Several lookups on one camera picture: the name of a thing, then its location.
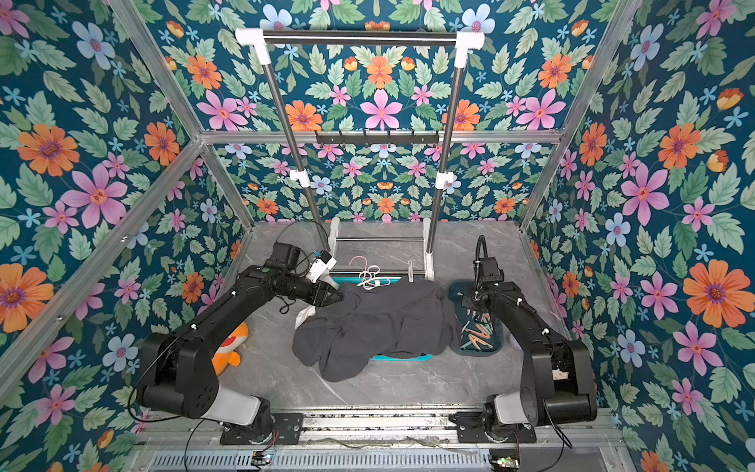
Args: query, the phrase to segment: floral wallpaper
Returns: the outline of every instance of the floral wallpaper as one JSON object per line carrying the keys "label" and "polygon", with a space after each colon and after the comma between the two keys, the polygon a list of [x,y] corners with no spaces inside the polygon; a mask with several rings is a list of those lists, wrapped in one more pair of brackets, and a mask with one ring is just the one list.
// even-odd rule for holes
{"label": "floral wallpaper", "polygon": [[2,353],[186,135],[99,0],[1,0],[0,83]]}
{"label": "floral wallpaper", "polygon": [[530,228],[645,472],[755,470],[754,15],[646,2]]}
{"label": "floral wallpaper", "polygon": [[[0,470],[119,472],[140,429],[125,407],[141,344],[215,300],[240,233],[197,159],[0,409]],[[4,281],[22,270],[0,266]]]}

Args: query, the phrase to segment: blue flower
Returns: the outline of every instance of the blue flower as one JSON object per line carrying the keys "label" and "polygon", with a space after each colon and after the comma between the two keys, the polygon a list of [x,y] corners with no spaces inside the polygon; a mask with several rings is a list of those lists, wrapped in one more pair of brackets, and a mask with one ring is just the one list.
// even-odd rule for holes
{"label": "blue flower", "polygon": [[82,452],[79,451],[79,448],[82,447],[82,444],[76,444],[75,446],[73,444],[68,445],[68,454],[63,456],[64,461],[68,461],[71,464],[73,464],[73,461],[75,461],[76,456],[81,454]]}
{"label": "blue flower", "polygon": [[76,367],[81,367],[82,360],[84,360],[85,357],[86,354],[82,354],[81,349],[77,350],[75,354],[70,354],[68,360],[71,361],[71,363],[68,365],[68,368],[74,369]]}
{"label": "blue flower", "polygon": [[734,402],[734,406],[737,407],[737,409],[734,410],[734,413],[742,415],[742,419],[744,419],[745,422],[750,420],[750,416],[755,416],[755,412],[747,408],[747,403],[745,403],[744,400],[739,403]]}
{"label": "blue flower", "polygon": [[695,248],[695,253],[698,255],[695,260],[703,260],[705,262],[708,262],[708,258],[713,257],[713,251],[707,250],[707,244],[702,243],[700,245],[700,248]]}
{"label": "blue flower", "polygon": [[167,42],[169,45],[173,44],[173,41],[176,40],[176,38],[171,36],[171,32],[166,29],[158,30],[158,33],[160,33],[160,39]]}
{"label": "blue flower", "polygon": [[459,23],[459,17],[456,17],[453,22],[448,22],[448,29],[450,29],[451,32],[457,32],[462,26],[464,25]]}
{"label": "blue flower", "polygon": [[563,28],[557,31],[557,33],[558,35],[556,35],[556,37],[558,39],[564,39],[569,34],[569,24],[565,24]]}
{"label": "blue flower", "polygon": [[741,108],[737,106],[734,108],[734,113],[731,116],[725,116],[723,118],[723,121],[729,122],[728,125],[726,125],[726,129],[731,128],[734,125],[737,125],[737,128],[742,126],[742,119],[747,118],[750,115],[750,112],[742,112],[740,113]]}
{"label": "blue flower", "polygon": [[34,224],[39,224],[39,217],[42,216],[42,213],[32,213],[31,208],[26,209],[26,214],[20,214],[18,215],[18,221],[25,221],[26,227],[30,228]]}
{"label": "blue flower", "polygon": [[32,254],[34,246],[27,246],[25,249],[22,249],[21,246],[13,246],[13,251],[16,255],[11,258],[11,262],[21,261],[22,266],[25,266],[29,262],[29,259],[37,258],[37,256]]}
{"label": "blue flower", "polygon": [[11,90],[10,88],[3,85],[2,89],[5,91],[6,94],[8,94],[8,95],[5,95],[5,97],[3,97],[5,101],[13,101],[14,105],[16,106],[19,106],[20,102],[26,101],[26,98],[21,97],[19,95],[21,90],[19,90],[18,88],[14,88],[13,90]]}

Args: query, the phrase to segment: white joint cover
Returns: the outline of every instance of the white joint cover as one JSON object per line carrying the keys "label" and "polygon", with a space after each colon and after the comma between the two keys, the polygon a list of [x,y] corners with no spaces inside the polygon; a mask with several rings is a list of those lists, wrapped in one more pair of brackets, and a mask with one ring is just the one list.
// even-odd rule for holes
{"label": "white joint cover", "polygon": [[297,181],[303,189],[310,186],[310,175],[307,173],[306,169],[303,171],[292,170],[289,176],[291,180]]}
{"label": "white joint cover", "polygon": [[453,172],[438,172],[435,176],[435,188],[443,190],[446,184],[453,184],[455,180],[456,176]]}
{"label": "white joint cover", "polygon": [[241,46],[254,46],[254,51],[263,66],[273,63],[270,59],[270,53],[267,51],[267,43],[262,28],[238,28],[236,30],[236,41]]}

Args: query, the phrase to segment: dark gray shirt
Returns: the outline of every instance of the dark gray shirt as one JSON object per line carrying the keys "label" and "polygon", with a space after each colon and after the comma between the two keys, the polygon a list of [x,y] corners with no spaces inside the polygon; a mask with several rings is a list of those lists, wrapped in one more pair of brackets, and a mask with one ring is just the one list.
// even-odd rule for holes
{"label": "dark gray shirt", "polygon": [[372,290],[344,283],[339,291],[342,301],[318,308],[294,333],[294,354],[305,366],[319,361],[326,381],[354,377],[378,354],[411,359],[458,346],[454,305],[434,282],[401,279]]}

